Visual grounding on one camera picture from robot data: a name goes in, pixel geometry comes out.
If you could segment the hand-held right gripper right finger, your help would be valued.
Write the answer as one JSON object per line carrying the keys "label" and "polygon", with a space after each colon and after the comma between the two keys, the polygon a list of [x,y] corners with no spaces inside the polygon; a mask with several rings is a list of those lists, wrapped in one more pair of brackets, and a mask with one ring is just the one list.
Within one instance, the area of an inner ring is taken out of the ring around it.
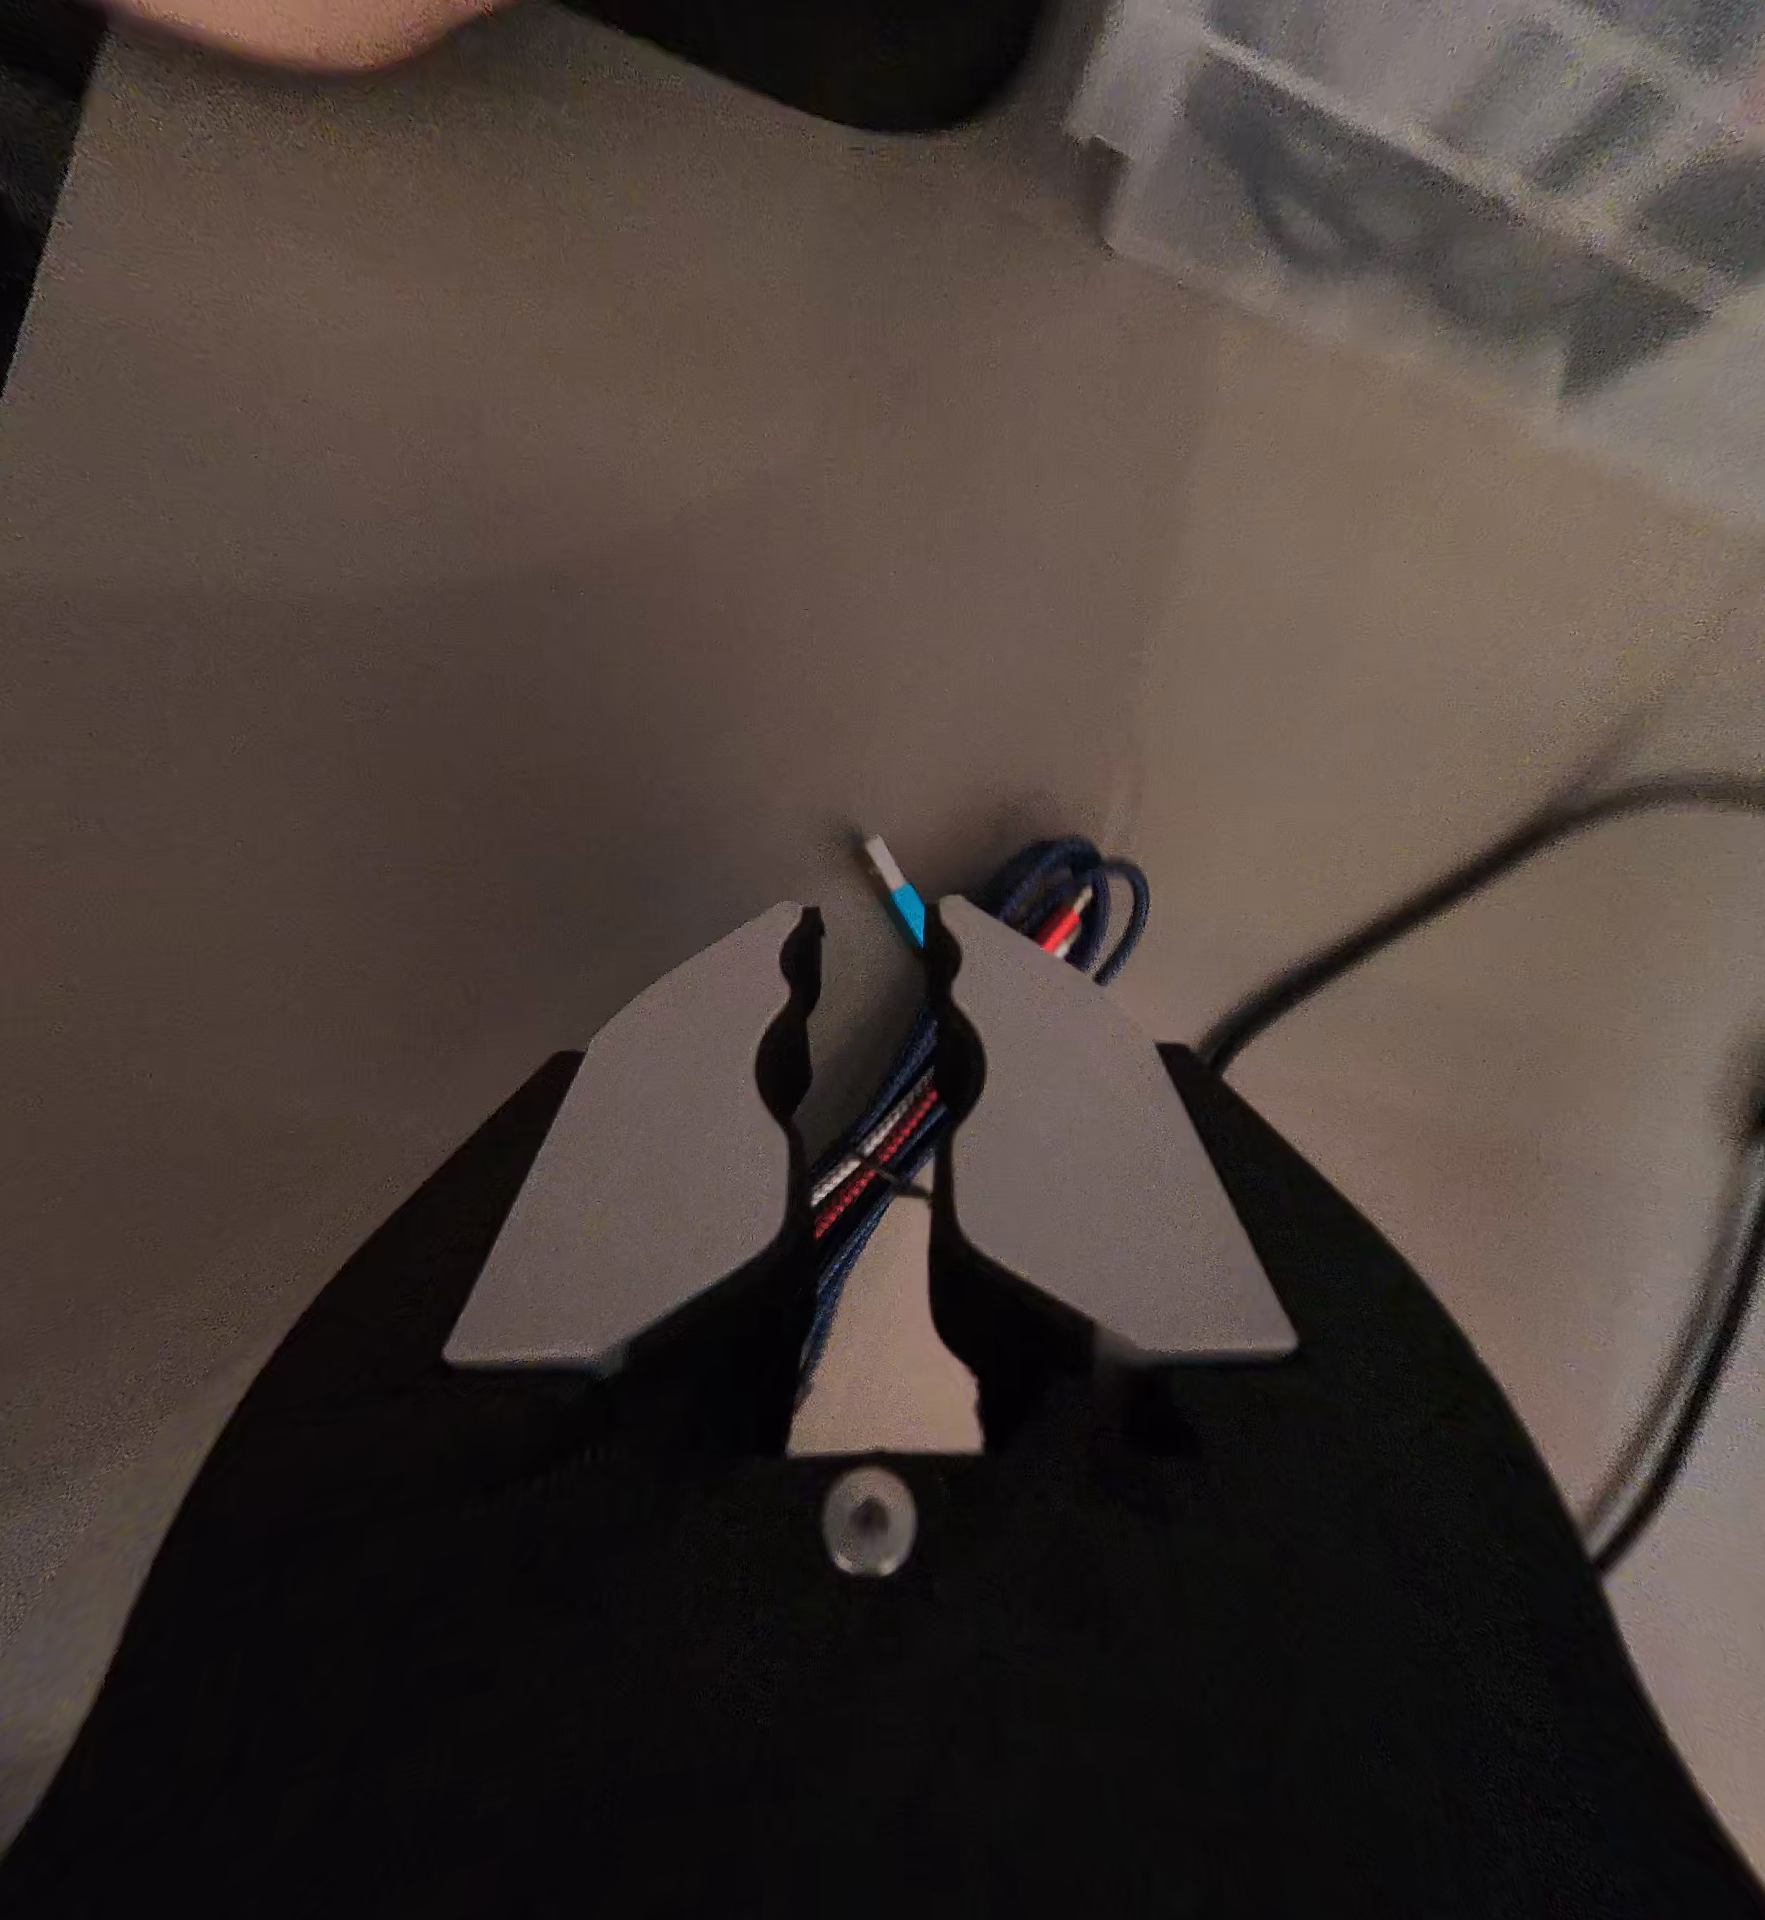
{"label": "hand-held right gripper right finger", "polygon": [[929,930],[946,1227],[1132,1363],[1282,1359],[1291,1314],[1151,1029],[961,895]]}

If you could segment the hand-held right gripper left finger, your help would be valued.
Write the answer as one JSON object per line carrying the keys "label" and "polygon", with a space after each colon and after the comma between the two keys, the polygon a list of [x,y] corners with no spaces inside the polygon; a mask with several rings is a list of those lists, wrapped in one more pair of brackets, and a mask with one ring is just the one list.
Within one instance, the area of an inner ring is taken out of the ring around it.
{"label": "hand-held right gripper left finger", "polygon": [[809,1227],[822,912],[775,901],[586,1045],[442,1359],[611,1376]]}

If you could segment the clear plastic bin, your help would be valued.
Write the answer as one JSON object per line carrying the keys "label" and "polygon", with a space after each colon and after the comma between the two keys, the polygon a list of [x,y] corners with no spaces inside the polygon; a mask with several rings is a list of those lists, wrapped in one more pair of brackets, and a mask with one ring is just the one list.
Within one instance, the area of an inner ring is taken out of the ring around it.
{"label": "clear plastic bin", "polygon": [[1107,3],[1112,251],[1765,523],[1765,3]]}

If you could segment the person's left forearm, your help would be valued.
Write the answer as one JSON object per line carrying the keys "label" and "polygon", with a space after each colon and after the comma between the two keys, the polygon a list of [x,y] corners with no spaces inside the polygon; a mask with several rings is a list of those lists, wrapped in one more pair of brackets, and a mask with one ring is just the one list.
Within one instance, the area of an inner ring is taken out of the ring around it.
{"label": "person's left forearm", "polygon": [[513,3],[103,3],[127,36],[308,77],[387,73]]}

